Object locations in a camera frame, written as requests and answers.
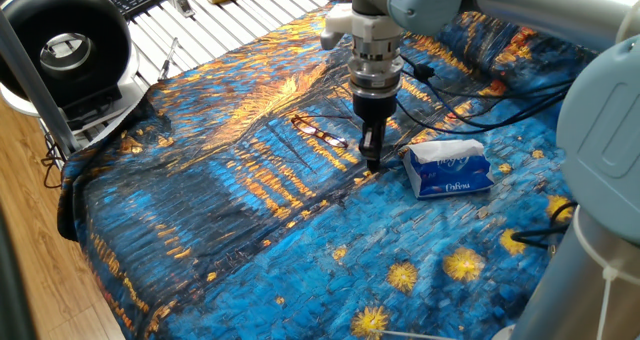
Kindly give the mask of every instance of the wire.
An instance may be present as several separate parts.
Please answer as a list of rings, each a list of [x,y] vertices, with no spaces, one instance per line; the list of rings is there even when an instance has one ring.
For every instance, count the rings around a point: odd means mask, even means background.
[[[472,98],[478,98],[478,99],[500,99],[500,100],[505,100],[505,99],[523,99],[524,100],[524,99],[530,99],[530,97],[544,96],[545,94],[536,95],[535,93],[538,93],[538,92],[541,92],[541,91],[544,91],[544,90],[554,89],[554,88],[557,88],[557,87],[560,87],[560,86],[570,85],[574,81],[575,81],[575,79],[571,79],[571,80],[561,81],[559,83],[555,83],[555,84],[551,84],[551,85],[546,85],[546,86],[542,86],[542,87],[539,87],[539,88],[535,88],[535,89],[532,89],[532,90],[529,90],[529,91],[526,91],[526,92],[513,93],[513,94],[504,94],[504,95],[465,94],[465,93],[457,93],[457,92],[453,92],[453,91],[443,90],[443,89],[440,89],[440,88],[435,87],[433,85],[432,86],[433,86],[434,89],[438,90],[439,92],[441,92],[443,94],[450,95],[450,96],[472,97]]]
[[[578,206],[578,203],[575,201],[562,204],[559,208],[556,209],[556,211],[553,212],[553,215],[551,215],[551,218],[549,219],[549,227],[555,225],[555,222],[558,220],[558,216],[560,216],[563,211],[567,210],[568,208],[574,208],[576,206]]]
[[[471,126],[479,127],[481,129],[491,129],[492,130],[492,129],[495,129],[496,126],[510,125],[510,124],[515,123],[515,122],[524,120],[524,119],[526,119],[526,118],[538,113],[539,111],[537,111],[537,110],[539,108],[542,108],[543,106],[544,106],[543,109],[546,109],[546,108],[550,107],[547,104],[547,102],[551,101],[551,99],[554,98],[554,97],[551,97],[551,98],[543,99],[543,100],[541,100],[541,101],[529,106],[525,110],[523,110],[523,111],[511,116],[507,120],[505,120],[503,122],[500,122],[498,124],[481,124],[481,123],[477,123],[475,121],[471,121],[471,120],[465,119],[462,115],[458,114],[458,112],[456,112],[456,110],[451,105],[449,105],[446,101],[444,101],[444,99],[442,99],[440,94],[438,94],[438,92],[433,88],[433,86],[431,86],[430,82],[426,81],[426,82],[424,82],[424,84],[427,85],[427,87],[434,93],[434,95],[436,96],[438,101],[440,101],[442,103],[442,105],[444,105],[444,107],[447,108],[447,110],[449,110],[458,120],[464,122],[465,124],[469,124]],[[564,99],[564,95],[558,101],[554,101],[553,103],[562,101],[562,99]]]
[[[47,154],[45,155],[45,157],[43,159],[40,159],[40,163],[43,166],[47,167],[47,172],[44,175],[43,185],[47,189],[57,189],[57,188],[62,187],[62,173],[60,173],[60,184],[59,185],[49,185],[49,184],[47,184],[47,180],[49,179],[49,175],[51,174],[51,168],[53,168],[56,165],[56,161],[58,161],[58,160],[63,161],[64,159],[54,155],[54,151],[55,151],[56,147],[58,147],[58,145],[56,143],[52,143],[49,140],[48,136],[50,136],[50,135],[47,132],[44,135],[44,141],[47,143],[47,146],[49,147],[49,149],[48,149]]]
[[[404,107],[404,105],[402,105],[402,103],[400,103],[399,100],[396,99],[396,103],[398,104],[398,106],[400,107],[400,109],[409,117],[409,119],[411,119],[413,122],[415,122],[416,124],[427,128],[427,129],[431,129],[434,131],[439,131],[439,132],[443,132],[446,134],[454,134],[454,135],[473,135],[473,134],[481,134],[487,131],[491,131],[491,130],[495,130],[507,125],[511,125],[511,124],[515,124],[516,122],[522,121],[528,117],[531,117],[543,110],[546,110],[548,108],[550,108],[551,106],[557,104],[558,102],[562,101],[564,99],[564,95],[560,94],[560,95],[556,95],[553,97],[549,97],[547,99],[545,99],[544,101],[542,101],[541,103],[537,103],[533,106],[530,106],[518,113],[516,113],[515,115],[513,115],[512,117],[510,117],[509,119],[501,122],[501,123],[497,123],[497,124],[491,124],[491,125],[485,125],[485,124],[481,124],[483,125],[483,127],[481,127],[480,130],[471,130],[471,131],[456,131],[456,130],[447,130],[447,129],[442,129],[442,128],[436,128],[434,126],[431,126],[429,124],[426,124],[418,119],[416,119],[415,117],[413,117],[409,111]],[[469,120],[466,119],[460,119],[463,122],[469,123]]]
[[[462,116],[462,115],[458,114],[455,111],[455,109],[453,109],[446,101],[444,101],[444,99],[442,99],[442,97],[440,96],[438,91],[433,87],[433,85],[428,80],[430,77],[433,77],[435,75],[435,70],[432,67],[417,65],[416,63],[414,63],[411,59],[407,58],[406,56],[404,56],[402,54],[400,56],[402,57],[402,59],[404,59],[413,68],[413,71],[414,71],[414,74],[411,74],[406,70],[402,70],[405,74],[407,74],[409,76],[412,76],[414,79],[418,80],[419,82],[421,82],[421,83],[425,84],[427,87],[429,87],[429,89],[434,93],[434,95],[436,96],[438,101],[440,101],[447,108],[447,110],[449,110],[458,120],[460,120],[460,121],[462,121],[462,122],[464,122],[464,123],[466,123],[468,125],[484,129],[486,131],[497,129],[499,127],[503,127],[503,126],[506,126],[506,125],[514,124],[514,123],[516,123],[518,121],[522,121],[522,120],[524,120],[526,118],[529,118],[529,117],[539,113],[542,110],[548,109],[549,107],[553,106],[554,104],[562,101],[564,99],[564,95],[566,94],[566,91],[568,90],[568,87],[565,86],[565,88],[563,88],[563,89],[561,89],[561,90],[559,90],[559,91],[557,91],[555,93],[551,93],[551,94],[547,95],[545,98],[543,98],[539,102],[536,102],[532,106],[529,106],[528,108],[520,111],[519,113],[509,117],[508,119],[506,119],[506,120],[504,120],[504,121],[502,121],[500,123],[497,123],[497,124],[481,124],[481,123],[477,123],[477,122],[469,120],[470,117],[466,117],[466,116]],[[540,89],[544,90],[545,88],[552,88],[552,87],[558,87],[558,86],[562,86],[562,85],[554,84],[554,85],[550,85],[549,87],[543,87],[543,88],[540,88]],[[535,95],[534,92],[532,92],[532,91],[527,92],[527,94],[529,96],[533,95],[535,97],[545,96],[543,94]],[[409,115],[408,111],[401,104],[400,104],[400,107],[407,115]],[[455,132],[455,131],[451,131],[451,130],[438,129],[438,128],[435,128],[435,127],[432,127],[432,126],[427,126],[423,122],[418,122],[418,121],[416,121],[415,118],[413,118],[410,115],[409,115],[409,118],[411,118],[414,122],[416,122],[417,124],[419,124],[419,125],[421,125],[423,127],[426,127],[426,128],[429,128],[429,129],[432,129],[432,130],[435,130],[435,131],[441,131],[441,132],[449,133],[449,134],[466,134],[466,135],[469,135],[469,134],[478,134],[478,133],[482,132],[482,131]]]
[[[561,225],[561,226],[557,226],[557,227],[552,227],[549,229],[542,229],[542,230],[529,230],[529,231],[520,231],[520,232],[516,232],[511,234],[511,240],[513,241],[517,241],[519,243],[523,243],[523,244],[527,244],[530,246],[534,246],[537,248],[541,248],[541,249],[548,249],[549,245],[548,244],[544,244],[540,241],[535,241],[535,240],[529,240],[527,239],[528,237],[533,237],[533,236],[549,236],[552,234],[560,234],[560,233],[564,233],[565,231],[567,231],[567,229],[569,228],[569,225]]]
[[[413,62],[411,59],[409,59],[408,57],[400,54],[400,57],[407,63],[409,64],[409,66],[411,66],[413,68],[414,73],[410,73],[406,70],[402,70],[403,73],[405,73],[406,75],[420,81],[420,82],[425,82],[428,81],[428,78],[435,76],[435,70],[428,66],[428,65],[422,65],[422,64],[416,64],[415,62]],[[575,81],[575,78],[573,79],[569,79],[569,80],[565,80],[565,81],[561,81],[555,84],[550,84],[550,85],[545,85],[545,86],[541,86],[539,88],[535,88],[535,89],[531,89],[528,91],[524,91],[524,92],[520,92],[520,93],[512,93],[512,94],[502,94],[502,95],[480,95],[480,94],[467,94],[467,93],[457,93],[457,92],[452,92],[452,91],[448,91],[448,90],[444,90],[444,89],[440,89],[438,87],[435,87],[432,85],[432,87],[434,89],[436,89],[437,91],[443,93],[443,94],[447,94],[450,96],[460,96],[460,97],[472,97],[472,98],[478,98],[478,99],[515,99],[515,98],[526,98],[528,99],[530,96],[536,96],[535,93],[544,91],[544,90],[549,90],[549,89],[554,89],[560,86],[564,86],[564,85],[570,85]]]
[[[578,203],[575,202],[575,201],[563,204],[558,209],[556,209],[556,211],[554,211],[553,215],[551,215],[551,218],[549,219],[549,228],[548,229],[516,232],[516,233],[511,234],[511,240],[517,241],[517,242],[520,242],[520,243],[523,243],[523,244],[527,244],[527,245],[530,245],[530,246],[533,246],[533,247],[537,247],[537,248],[540,248],[540,249],[548,249],[549,248],[549,244],[545,244],[545,243],[543,243],[541,241],[529,240],[527,238],[536,237],[536,236],[543,236],[543,239],[544,239],[547,236],[552,235],[552,234],[565,233],[567,231],[567,229],[569,228],[568,224],[567,225],[560,225],[560,226],[554,226],[554,225],[557,222],[558,216],[560,216],[560,214],[563,211],[567,210],[568,208],[572,208],[572,207],[576,207],[576,206],[578,206]]]

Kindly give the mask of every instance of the tissue box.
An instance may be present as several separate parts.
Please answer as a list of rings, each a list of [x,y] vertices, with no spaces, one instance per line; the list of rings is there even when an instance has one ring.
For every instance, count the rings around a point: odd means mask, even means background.
[[[407,145],[403,162],[418,200],[486,190],[494,184],[484,146],[476,140]]]

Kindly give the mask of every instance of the wooden floor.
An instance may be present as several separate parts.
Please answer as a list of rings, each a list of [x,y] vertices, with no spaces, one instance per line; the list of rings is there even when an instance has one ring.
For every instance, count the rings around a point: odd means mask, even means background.
[[[124,339],[80,247],[56,229],[60,191],[43,186],[46,148],[35,118],[0,99],[0,204],[40,339]],[[51,180],[59,179],[52,171]]]

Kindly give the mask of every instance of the starry night pattern blanket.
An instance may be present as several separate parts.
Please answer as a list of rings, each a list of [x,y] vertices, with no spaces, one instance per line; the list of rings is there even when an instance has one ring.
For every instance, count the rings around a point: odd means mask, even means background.
[[[398,111],[382,170],[366,171],[349,39],[320,48],[331,6],[154,85],[65,166],[60,232],[81,244],[127,339],[379,338],[370,330],[387,329],[475,340],[521,314],[548,258],[510,234],[547,226],[570,198],[557,109],[469,137],[485,145],[490,191],[417,201],[401,147],[460,137]],[[594,57],[477,13],[435,38],[407,34],[402,52],[434,67],[435,85],[485,95],[571,79]],[[469,129],[410,78],[398,99],[422,121]],[[446,100],[463,114],[492,104]],[[525,105],[503,101],[477,120]],[[298,131],[295,115],[344,117],[309,121],[349,147]]]

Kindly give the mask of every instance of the yellow star pattern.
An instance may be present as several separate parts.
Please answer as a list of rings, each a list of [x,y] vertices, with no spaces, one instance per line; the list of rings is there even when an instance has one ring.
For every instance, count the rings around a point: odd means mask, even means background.
[[[367,306],[364,312],[357,313],[351,320],[351,334],[367,340],[378,340],[382,334],[375,330],[385,330],[388,322],[389,315],[384,312],[382,306]]]
[[[555,213],[556,210],[560,208],[560,206],[569,202],[569,199],[567,199],[566,197],[558,195],[547,196],[547,199],[549,199],[549,206],[547,206],[546,212],[549,218],[553,216],[553,213]],[[573,209],[569,208],[563,210],[560,215],[558,215],[556,220],[559,222],[565,222],[567,220],[570,220],[571,217],[573,217]]]
[[[387,281],[394,288],[409,294],[418,281],[418,270],[409,262],[393,264],[389,269]]]
[[[510,172],[511,172],[511,170],[512,170],[512,169],[511,169],[511,165],[506,164],[506,163],[505,163],[505,164],[500,165],[500,166],[498,167],[498,169],[499,169],[500,171],[502,171],[502,173],[503,173],[503,174],[508,174],[508,173],[510,173]]]
[[[475,251],[459,248],[444,259],[444,272],[454,280],[476,280],[484,269],[482,257]]]
[[[526,245],[517,241],[513,241],[511,239],[511,235],[513,235],[513,233],[515,233],[513,229],[505,230],[502,233],[502,236],[500,236],[500,244],[504,246],[504,248],[507,249],[507,251],[511,255],[522,254]]]

